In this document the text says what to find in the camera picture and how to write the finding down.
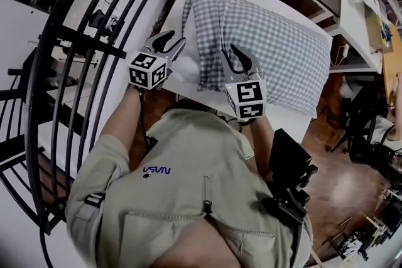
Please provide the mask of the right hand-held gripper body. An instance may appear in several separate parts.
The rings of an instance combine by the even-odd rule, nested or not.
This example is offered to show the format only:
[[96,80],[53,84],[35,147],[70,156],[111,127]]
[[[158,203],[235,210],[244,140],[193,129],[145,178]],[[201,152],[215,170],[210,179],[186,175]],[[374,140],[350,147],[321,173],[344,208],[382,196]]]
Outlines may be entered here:
[[227,101],[238,121],[250,123],[266,115],[266,81],[257,73],[251,73],[225,84]]

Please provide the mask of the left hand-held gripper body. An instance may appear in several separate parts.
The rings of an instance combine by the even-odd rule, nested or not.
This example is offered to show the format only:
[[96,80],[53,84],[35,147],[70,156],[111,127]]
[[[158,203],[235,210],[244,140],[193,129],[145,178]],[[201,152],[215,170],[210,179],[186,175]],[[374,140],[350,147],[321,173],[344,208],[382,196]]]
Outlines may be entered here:
[[146,90],[160,88],[171,73],[172,58],[172,50],[158,52],[144,46],[128,65],[129,83]]

